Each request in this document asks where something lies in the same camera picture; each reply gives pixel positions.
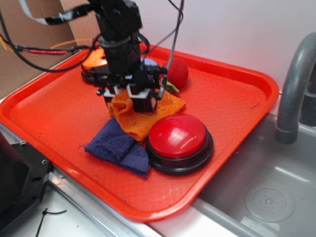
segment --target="red wire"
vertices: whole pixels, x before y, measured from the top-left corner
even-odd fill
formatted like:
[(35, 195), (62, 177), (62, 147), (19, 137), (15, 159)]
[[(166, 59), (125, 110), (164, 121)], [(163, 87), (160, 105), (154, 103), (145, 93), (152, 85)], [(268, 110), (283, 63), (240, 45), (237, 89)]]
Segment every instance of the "red wire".
[(38, 50), (38, 49), (24, 49), (23, 51), (34, 54), (51, 54), (51, 55), (63, 55), (66, 54), (66, 50)]

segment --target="blue cloth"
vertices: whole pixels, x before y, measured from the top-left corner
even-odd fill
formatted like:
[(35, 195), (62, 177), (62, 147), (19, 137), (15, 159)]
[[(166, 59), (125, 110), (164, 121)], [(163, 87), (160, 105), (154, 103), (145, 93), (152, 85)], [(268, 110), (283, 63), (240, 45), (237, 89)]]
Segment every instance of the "blue cloth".
[(121, 129), (115, 118), (105, 124), (85, 147), (85, 151), (143, 177), (147, 176), (150, 169), (145, 149)]

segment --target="towel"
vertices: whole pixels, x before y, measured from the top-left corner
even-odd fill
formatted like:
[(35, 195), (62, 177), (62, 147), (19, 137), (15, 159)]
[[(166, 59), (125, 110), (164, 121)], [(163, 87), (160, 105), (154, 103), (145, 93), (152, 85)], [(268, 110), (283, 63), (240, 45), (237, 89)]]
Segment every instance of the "towel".
[(133, 137), (126, 134), (115, 118), (110, 119), (85, 147), (91, 155), (146, 177), (148, 155)]
[(110, 117), (117, 119), (123, 131), (136, 141), (142, 142), (159, 119), (180, 112), (185, 104), (180, 98), (165, 91), (162, 99), (158, 100), (155, 112), (137, 113), (133, 111), (133, 101), (125, 89), (108, 103), (108, 108)]

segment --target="red button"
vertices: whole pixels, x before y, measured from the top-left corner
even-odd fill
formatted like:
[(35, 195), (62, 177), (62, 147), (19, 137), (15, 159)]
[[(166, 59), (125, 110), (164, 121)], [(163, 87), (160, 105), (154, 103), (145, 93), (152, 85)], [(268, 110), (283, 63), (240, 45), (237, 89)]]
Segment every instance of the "red button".
[(176, 114), (160, 119), (149, 133), (154, 152), (165, 158), (185, 158), (197, 152), (206, 139), (204, 124), (194, 116)]

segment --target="tray rim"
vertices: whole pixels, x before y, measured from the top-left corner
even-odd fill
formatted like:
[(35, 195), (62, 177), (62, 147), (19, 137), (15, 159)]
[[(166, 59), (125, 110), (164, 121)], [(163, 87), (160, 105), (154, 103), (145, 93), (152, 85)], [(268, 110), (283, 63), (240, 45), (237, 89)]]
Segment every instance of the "tray rim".
[[(150, 55), (159, 59), (167, 60), (169, 58), (169, 52), (170, 52), (169, 49), (157, 47), (156, 50), (153, 51), (152, 54)], [(85, 55), (85, 52), (77, 53), (76, 55), (65, 60), (62, 64), (57, 65), (55, 68), (60, 69), (60, 68), (63, 68), (64, 66), (70, 65), (74, 63), (75, 61), (81, 59), (84, 55)], [(260, 107), (260, 112), (256, 113), (253, 117), (251, 117), (248, 123), (246, 124), (248, 128), (247, 131), (245, 132), (243, 130), (242, 132), (239, 132), (229, 143), (229, 146), (233, 148), (224, 149), (218, 155), (218, 157), (213, 161), (212, 175), (209, 175), (208, 172), (203, 173), (197, 181), (198, 184), (193, 185), (188, 190), (188, 192), (180, 200), (178, 200), (175, 204), (173, 204), (171, 207), (168, 207), (162, 210), (141, 211), (129, 205), (126, 205), (126, 203), (124, 203), (122, 200), (114, 196), (110, 190), (101, 189), (94, 180), (89, 179), (85, 176), (80, 176), (80, 174), (78, 174), (75, 171), (75, 166), (71, 162), (63, 159), (62, 157), (58, 158), (59, 162), (58, 162), (57, 168), (60, 168), (63, 172), (65, 172), (71, 178), (75, 179), (85, 188), (88, 188), (90, 192), (93, 192), (93, 194), (96, 195), (101, 200), (103, 200), (101, 197), (106, 196), (106, 199), (107, 199), (106, 203), (108, 205), (110, 205), (114, 210), (121, 213), (123, 216), (130, 218), (132, 220), (141, 221), (141, 222), (158, 221), (168, 216), (171, 216), (179, 212), (180, 210), (186, 208), (187, 206), (189, 206), (192, 203), (192, 201), (195, 199), (195, 197), (199, 194), (199, 192), (204, 188), (207, 182), (211, 180), (211, 178), (216, 174), (216, 172), (220, 169), (220, 167), (233, 154), (236, 148), (243, 142), (243, 140), (248, 136), (248, 134), (266, 115), (266, 113), (269, 112), (269, 109), (274, 105), (274, 103), (279, 97), (278, 84), (270, 76), (264, 73), (254, 71), (251, 69), (246, 69), (239, 66), (235, 66), (235, 65), (231, 65), (231, 64), (227, 64), (227, 63), (214, 61), (211, 59), (202, 58), (199, 56), (190, 55), (183, 52), (178, 52), (178, 51), (175, 52), (175, 57), (179, 57), (185, 60), (189, 67), (194, 67), (194, 69), (198, 69), (207, 73), (212, 73), (214, 75), (224, 76), (232, 80), (240, 81), (238, 80), (238, 78), (240, 75), (243, 75), (244, 79), (242, 82), (245, 82), (244, 80), (246, 80), (245, 83), (253, 85), (261, 89), (261, 91), (263, 91), (266, 96), (266, 102)], [(225, 69), (226, 75), (222, 75), (223, 69)], [(30, 81), (29, 83), (22, 86), (21, 88), (14, 91), (10, 95), (8, 95), (0, 103), (0, 115), (1, 115), (0, 122), (4, 126), (6, 126), (9, 130), (11, 130), (13, 133), (15, 133), (17, 136), (26, 140), (27, 142), (35, 146), (39, 151), (43, 152), (44, 154), (49, 154), (53, 152), (51, 151), (51, 148), (48, 147), (46, 144), (39, 142), (31, 134), (24, 131), (23, 128), (21, 128), (18, 124), (15, 124), (13, 121), (11, 121), (9, 119), (10, 109), (7, 107), (13, 108), (19, 102), (23, 101), (28, 96), (35, 93), (37, 90), (45, 87), (46, 85), (54, 81), (56, 78), (63, 75), (64, 73), (67, 73), (67, 72), (54, 73), (56, 75), (54, 79), (53, 77), (50, 76), (51, 73), (43, 73), (39, 75), (38, 77), (36, 77), (35, 79), (33, 79), (32, 81)]]

